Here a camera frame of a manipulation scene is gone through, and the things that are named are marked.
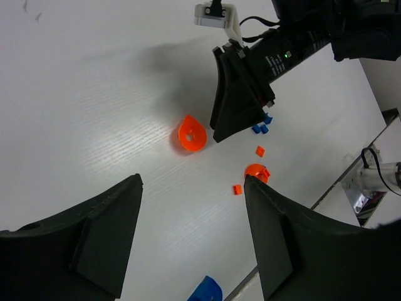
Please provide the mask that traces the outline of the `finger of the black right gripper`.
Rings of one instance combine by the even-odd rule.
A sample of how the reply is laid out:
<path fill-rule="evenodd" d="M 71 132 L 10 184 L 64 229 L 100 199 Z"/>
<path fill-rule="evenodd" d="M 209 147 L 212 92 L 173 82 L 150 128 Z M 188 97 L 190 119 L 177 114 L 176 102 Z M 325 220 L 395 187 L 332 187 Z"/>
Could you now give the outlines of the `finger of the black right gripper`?
<path fill-rule="evenodd" d="M 229 98 L 225 98 L 225 100 L 234 101 L 232 118 L 235 120 L 236 129 L 226 130 L 225 127 L 218 127 L 216 130 L 213 130 L 213 139 L 217 143 L 220 143 L 228 137 L 253 126 L 264 118 L 263 108 L 253 91 L 254 83 L 238 56 L 236 58 L 235 68 L 238 74 L 238 79 L 228 90 Z"/>
<path fill-rule="evenodd" d="M 225 127 L 226 130 L 235 130 L 235 120 L 232 118 L 233 100 L 229 98 L 228 90 L 238 79 L 235 68 L 237 52 L 233 46 L 216 47 L 213 55 L 217 64 L 217 90 L 212 109 L 210 126 L 213 130 Z"/>

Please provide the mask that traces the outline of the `orange round lego piece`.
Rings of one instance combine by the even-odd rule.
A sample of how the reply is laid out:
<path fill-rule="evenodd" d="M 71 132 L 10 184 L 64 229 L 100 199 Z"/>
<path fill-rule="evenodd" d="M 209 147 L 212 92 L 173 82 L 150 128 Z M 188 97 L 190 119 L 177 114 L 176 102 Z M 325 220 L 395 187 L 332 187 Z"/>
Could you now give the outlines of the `orange round lego piece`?
<path fill-rule="evenodd" d="M 189 152 L 201 151 L 207 143 L 206 129 L 191 115 L 184 117 L 177 136 L 181 146 Z"/>
<path fill-rule="evenodd" d="M 269 178 L 271 176 L 270 172 L 268 171 L 267 167 L 262 164 L 250 164 L 244 171 L 244 177 L 246 176 L 254 176 L 258 178 L 263 183 L 267 184 Z"/>

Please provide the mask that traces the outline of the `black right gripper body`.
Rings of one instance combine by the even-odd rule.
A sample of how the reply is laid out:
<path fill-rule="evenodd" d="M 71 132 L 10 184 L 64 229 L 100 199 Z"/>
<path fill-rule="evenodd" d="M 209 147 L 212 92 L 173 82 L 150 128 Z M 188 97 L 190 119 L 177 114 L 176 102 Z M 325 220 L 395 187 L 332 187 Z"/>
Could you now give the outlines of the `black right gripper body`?
<path fill-rule="evenodd" d="M 235 99 L 272 106 L 270 84 L 330 45 L 335 61 L 400 57 L 400 1 L 273 1 L 277 22 L 244 41 L 233 68 Z"/>

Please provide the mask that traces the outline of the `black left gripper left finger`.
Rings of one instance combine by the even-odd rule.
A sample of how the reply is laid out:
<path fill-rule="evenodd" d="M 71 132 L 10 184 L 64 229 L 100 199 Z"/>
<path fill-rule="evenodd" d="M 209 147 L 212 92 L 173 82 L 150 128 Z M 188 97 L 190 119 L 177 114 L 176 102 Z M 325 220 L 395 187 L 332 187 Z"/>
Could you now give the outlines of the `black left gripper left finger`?
<path fill-rule="evenodd" d="M 142 193 L 134 174 L 58 214 L 1 231 L 1 299 L 119 299 Z"/>

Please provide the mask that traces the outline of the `blue rounded lego piece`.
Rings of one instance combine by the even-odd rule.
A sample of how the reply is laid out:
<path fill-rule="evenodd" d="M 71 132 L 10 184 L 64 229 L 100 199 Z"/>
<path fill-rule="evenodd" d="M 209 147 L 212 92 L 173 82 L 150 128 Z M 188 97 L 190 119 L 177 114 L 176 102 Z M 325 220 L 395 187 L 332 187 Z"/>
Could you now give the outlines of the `blue rounded lego piece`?
<path fill-rule="evenodd" d="M 222 301 L 223 293 L 219 284 L 210 276 L 205 276 L 203 281 L 192 292 L 187 301 Z"/>

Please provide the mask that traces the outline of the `small orange lego piece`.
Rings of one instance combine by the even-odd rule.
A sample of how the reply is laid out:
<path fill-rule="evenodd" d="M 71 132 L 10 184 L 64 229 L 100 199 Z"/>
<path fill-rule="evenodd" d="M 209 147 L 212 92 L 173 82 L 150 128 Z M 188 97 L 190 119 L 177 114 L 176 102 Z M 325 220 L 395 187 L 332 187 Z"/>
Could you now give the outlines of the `small orange lego piece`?
<path fill-rule="evenodd" d="M 266 152 L 265 149 L 263 147 L 261 147 L 260 145 L 256 147 L 255 153 L 257 156 L 264 157 L 265 152 Z"/>

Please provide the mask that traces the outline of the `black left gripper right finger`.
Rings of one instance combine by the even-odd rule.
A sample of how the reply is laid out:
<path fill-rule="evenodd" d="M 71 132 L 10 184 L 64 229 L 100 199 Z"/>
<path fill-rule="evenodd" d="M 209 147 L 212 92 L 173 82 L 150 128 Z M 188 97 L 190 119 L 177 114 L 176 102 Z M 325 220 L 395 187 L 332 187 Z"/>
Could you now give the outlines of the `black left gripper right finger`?
<path fill-rule="evenodd" d="M 400 221 L 346 224 L 254 176 L 244 192 L 265 300 L 400 299 Z"/>

